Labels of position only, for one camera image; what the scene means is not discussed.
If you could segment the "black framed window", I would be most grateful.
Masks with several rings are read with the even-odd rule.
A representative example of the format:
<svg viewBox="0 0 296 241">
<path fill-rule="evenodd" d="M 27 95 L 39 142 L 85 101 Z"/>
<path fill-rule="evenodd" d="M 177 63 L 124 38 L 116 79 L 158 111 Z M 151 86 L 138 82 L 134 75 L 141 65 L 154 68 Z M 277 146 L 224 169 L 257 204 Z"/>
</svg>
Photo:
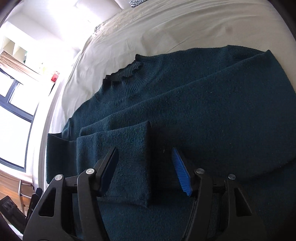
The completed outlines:
<svg viewBox="0 0 296 241">
<path fill-rule="evenodd" d="M 1 70 L 1 164 L 25 172 L 38 105 L 34 91 Z"/>
</svg>

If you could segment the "wooden chair with metal frame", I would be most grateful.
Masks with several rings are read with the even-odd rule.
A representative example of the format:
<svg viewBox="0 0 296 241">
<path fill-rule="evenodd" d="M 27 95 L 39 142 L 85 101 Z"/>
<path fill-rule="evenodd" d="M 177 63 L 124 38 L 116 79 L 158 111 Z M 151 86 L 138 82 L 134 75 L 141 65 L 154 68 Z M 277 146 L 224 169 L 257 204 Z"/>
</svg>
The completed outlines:
<svg viewBox="0 0 296 241">
<path fill-rule="evenodd" d="M 24 215 L 27 215 L 31 197 L 34 192 L 32 183 L 20 180 L 1 171 L 0 198 L 2 199 L 9 196 Z"/>
</svg>

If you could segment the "dark teal knit sweater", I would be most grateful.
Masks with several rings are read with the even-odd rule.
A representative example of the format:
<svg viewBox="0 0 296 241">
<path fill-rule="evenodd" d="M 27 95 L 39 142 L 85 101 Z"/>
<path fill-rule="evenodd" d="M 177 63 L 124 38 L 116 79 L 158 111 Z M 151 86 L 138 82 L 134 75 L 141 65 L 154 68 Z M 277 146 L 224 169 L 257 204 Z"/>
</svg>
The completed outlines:
<svg viewBox="0 0 296 241">
<path fill-rule="evenodd" d="M 47 181 L 80 174 L 112 146 L 118 165 L 98 201 L 112 240 L 181 239 L 193 199 L 180 186 L 173 148 L 211 177 L 234 174 L 269 240 L 293 238 L 295 90 L 270 51 L 137 55 L 48 135 Z"/>
</svg>

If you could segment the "beige bed with sheet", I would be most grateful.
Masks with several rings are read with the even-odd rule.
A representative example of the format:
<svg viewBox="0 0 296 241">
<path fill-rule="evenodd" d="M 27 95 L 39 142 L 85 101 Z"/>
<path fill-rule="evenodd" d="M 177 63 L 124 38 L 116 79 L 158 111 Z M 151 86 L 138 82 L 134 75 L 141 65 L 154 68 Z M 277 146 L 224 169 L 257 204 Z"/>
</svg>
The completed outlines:
<svg viewBox="0 0 296 241">
<path fill-rule="evenodd" d="M 123 11 L 93 34 L 74 65 L 50 133 L 100 90 L 107 75 L 137 55 L 240 46 L 270 51 L 295 90 L 295 39 L 268 1 L 150 1 Z"/>
</svg>

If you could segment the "red box on sill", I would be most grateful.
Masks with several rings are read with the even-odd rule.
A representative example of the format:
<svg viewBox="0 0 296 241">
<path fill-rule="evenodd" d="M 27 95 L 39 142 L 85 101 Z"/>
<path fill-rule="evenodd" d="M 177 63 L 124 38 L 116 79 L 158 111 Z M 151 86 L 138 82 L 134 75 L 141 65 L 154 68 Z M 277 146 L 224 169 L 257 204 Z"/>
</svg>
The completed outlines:
<svg viewBox="0 0 296 241">
<path fill-rule="evenodd" d="M 55 83 L 59 77 L 59 74 L 60 74 L 59 72 L 55 72 L 51 78 L 51 81 Z"/>
</svg>

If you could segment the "zebra print pillow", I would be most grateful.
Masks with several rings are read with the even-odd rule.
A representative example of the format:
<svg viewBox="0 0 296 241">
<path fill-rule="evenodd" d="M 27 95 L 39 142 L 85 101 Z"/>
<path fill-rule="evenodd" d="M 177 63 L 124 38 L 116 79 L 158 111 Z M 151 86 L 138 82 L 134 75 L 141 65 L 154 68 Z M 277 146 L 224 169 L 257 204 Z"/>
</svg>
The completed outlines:
<svg viewBox="0 0 296 241">
<path fill-rule="evenodd" d="M 131 8 L 135 8 L 136 6 L 139 6 L 140 4 L 146 2 L 147 0 L 130 0 L 129 4 Z"/>
</svg>

